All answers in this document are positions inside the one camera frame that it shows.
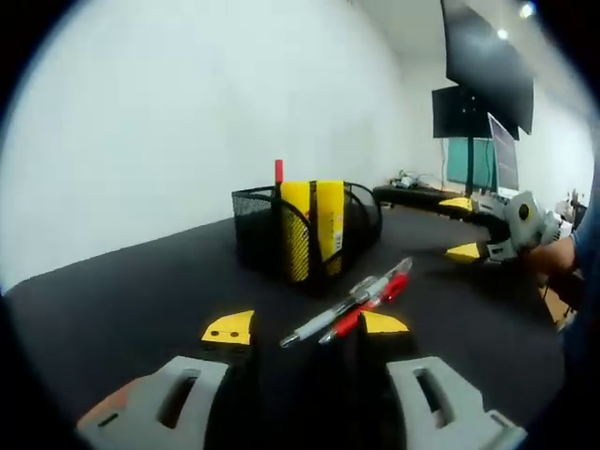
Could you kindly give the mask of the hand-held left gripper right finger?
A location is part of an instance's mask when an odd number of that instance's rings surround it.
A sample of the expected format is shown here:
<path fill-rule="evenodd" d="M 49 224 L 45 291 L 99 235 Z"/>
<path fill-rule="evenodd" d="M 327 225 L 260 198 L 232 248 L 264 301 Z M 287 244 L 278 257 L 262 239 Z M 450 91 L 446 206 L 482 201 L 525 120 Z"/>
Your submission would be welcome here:
<path fill-rule="evenodd" d="M 361 408 L 377 449 L 517 449 L 526 430 L 484 404 L 438 356 L 423 356 L 399 319 L 356 316 Z"/>

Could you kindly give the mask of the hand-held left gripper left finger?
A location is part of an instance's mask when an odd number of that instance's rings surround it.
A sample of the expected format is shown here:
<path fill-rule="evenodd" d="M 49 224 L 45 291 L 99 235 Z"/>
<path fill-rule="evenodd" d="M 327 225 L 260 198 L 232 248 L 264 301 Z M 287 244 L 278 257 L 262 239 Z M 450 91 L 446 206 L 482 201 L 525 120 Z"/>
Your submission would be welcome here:
<path fill-rule="evenodd" d="M 222 316 L 197 348 L 147 374 L 122 409 L 77 425 L 93 449 L 243 449 L 256 427 L 254 313 Z"/>

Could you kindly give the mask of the person's right hand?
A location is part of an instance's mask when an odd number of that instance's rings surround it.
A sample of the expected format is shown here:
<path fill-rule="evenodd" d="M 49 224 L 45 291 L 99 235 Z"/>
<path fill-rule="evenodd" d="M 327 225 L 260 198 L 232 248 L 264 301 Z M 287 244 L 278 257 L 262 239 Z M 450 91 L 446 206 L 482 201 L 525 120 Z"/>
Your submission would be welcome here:
<path fill-rule="evenodd" d="M 572 273 L 577 268 L 575 242 L 571 236 L 534 248 L 527 256 L 531 267 L 542 274 Z"/>

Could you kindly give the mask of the person's left hand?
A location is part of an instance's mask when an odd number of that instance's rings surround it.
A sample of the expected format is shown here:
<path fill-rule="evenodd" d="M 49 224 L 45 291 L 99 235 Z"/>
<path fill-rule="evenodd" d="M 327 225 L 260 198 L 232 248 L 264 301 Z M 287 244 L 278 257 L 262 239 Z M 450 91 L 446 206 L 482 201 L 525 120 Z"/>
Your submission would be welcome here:
<path fill-rule="evenodd" d="M 109 394 L 97 405 L 91 408 L 86 414 L 84 414 L 79 420 L 78 424 L 82 425 L 84 422 L 89 421 L 108 410 L 122 409 L 128 403 L 128 398 L 133 388 L 147 378 L 148 375 L 133 379 L 113 393 Z"/>

